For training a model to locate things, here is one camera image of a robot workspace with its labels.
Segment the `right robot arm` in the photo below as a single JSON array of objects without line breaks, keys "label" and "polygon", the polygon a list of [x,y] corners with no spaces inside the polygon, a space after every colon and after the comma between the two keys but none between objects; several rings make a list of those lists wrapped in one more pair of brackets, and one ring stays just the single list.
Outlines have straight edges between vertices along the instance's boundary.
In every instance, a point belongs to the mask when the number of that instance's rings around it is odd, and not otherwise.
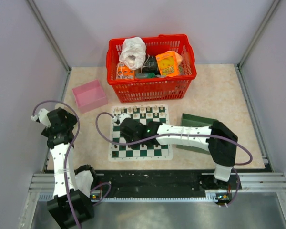
[{"label": "right robot arm", "polygon": [[151,121],[142,124],[130,117],[117,121],[120,137],[131,147],[180,145],[198,148],[210,153],[214,163],[214,177],[227,182],[235,165],[238,137],[222,122],[214,121],[211,126],[173,126]]}]

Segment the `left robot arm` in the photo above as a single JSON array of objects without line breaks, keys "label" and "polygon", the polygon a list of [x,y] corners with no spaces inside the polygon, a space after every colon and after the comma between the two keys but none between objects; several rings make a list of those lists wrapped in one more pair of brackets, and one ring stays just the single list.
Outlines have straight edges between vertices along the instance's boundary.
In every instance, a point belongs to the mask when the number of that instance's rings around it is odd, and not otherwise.
[{"label": "left robot arm", "polygon": [[97,175],[90,165],[74,169],[73,129],[77,116],[59,107],[52,111],[41,109],[38,118],[45,125],[41,134],[47,138],[54,164],[53,199],[48,201],[47,209],[62,229],[69,229],[93,218],[90,191]]}]

